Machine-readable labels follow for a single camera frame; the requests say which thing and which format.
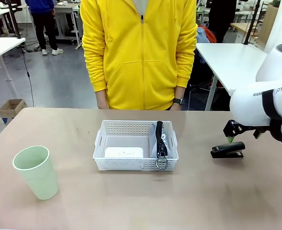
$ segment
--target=black pole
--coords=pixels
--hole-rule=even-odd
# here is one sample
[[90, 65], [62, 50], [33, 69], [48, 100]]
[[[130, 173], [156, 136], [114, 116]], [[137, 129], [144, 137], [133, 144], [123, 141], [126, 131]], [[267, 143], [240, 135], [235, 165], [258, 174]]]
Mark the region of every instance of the black pole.
[[250, 27], [248, 29], [248, 33], [246, 35], [246, 39], [245, 39], [245, 42], [244, 42], [245, 45], [248, 45], [249, 37], [251, 35], [251, 31], [252, 31], [252, 28], [254, 26], [254, 23], [255, 23], [255, 20], [256, 20], [256, 17], [257, 17], [257, 13], [258, 13], [258, 10], [259, 10], [259, 7], [260, 7], [260, 1], [261, 0], [258, 0], [258, 2], [256, 4], [255, 12], [254, 12], [254, 15], [252, 16], [252, 20], [250, 22]]
[[17, 36], [17, 38], [21, 38], [21, 35], [20, 35], [20, 31], [18, 29], [18, 26], [17, 26], [17, 22], [16, 22], [16, 19], [15, 19], [15, 16], [14, 16], [14, 12], [13, 12], [13, 8], [12, 8], [12, 4], [11, 4], [11, 0], [6, 0], [5, 3], [8, 4], [9, 6], [9, 10], [10, 10], [10, 14], [11, 14], [11, 18], [12, 18], [12, 23], [13, 23], [13, 27], [14, 27], [14, 31], [15, 31], [15, 34]]

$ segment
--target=watch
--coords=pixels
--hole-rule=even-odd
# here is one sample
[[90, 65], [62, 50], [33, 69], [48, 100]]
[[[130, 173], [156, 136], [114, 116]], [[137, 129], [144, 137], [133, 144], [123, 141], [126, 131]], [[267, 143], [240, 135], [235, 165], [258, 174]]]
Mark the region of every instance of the watch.
[[184, 98], [181, 98], [181, 99], [174, 98], [173, 103], [183, 105], [185, 103], [185, 99]]

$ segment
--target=green cup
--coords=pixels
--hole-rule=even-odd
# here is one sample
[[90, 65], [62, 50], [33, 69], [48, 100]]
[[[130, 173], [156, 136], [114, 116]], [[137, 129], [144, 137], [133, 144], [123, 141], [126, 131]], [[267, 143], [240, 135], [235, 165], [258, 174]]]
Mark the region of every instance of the green cup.
[[37, 198], [48, 200], [57, 194], [59, 185], [48, 148], [25, 148], [15, 155], [12, 163]]

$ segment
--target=brown box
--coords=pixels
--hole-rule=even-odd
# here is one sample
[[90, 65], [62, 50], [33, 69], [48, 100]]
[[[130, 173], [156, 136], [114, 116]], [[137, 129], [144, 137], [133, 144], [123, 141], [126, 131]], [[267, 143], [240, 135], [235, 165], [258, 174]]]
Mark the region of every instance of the brown box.
[[260, 42], [261, 44], [263, 44], [263, 46], [266, 45], [270, 37], [271, 29], [273, 28], [277, 13], [278, 13], [277, 7], [273, 7], [272, 5], [269, 5], [267, 7], [263, 24], [257, 39], [257, 42]]
[[8, 125], [12, 121], [13, 118], [23, 109], [26, 108], [27, 104], [24, 99], [12, 99], [8, 100], [1, 108], [0, 108], [0, 116], [3, 122]]

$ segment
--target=hand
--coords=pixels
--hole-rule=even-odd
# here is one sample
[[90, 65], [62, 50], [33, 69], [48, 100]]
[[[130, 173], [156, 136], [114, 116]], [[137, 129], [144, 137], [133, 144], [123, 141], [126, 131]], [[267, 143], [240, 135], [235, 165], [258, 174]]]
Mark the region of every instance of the hand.
[[109, 106], [106, 102], [105, 103], [98, 103], [97, 107], [98, 107], [98, 109], [109, 109]]
[[173, 111], [181, 111], [181, 105], [178, 104], [178, 103], [174, 103], [174, 104], [171, 106], [170, 110], [173, 110]]

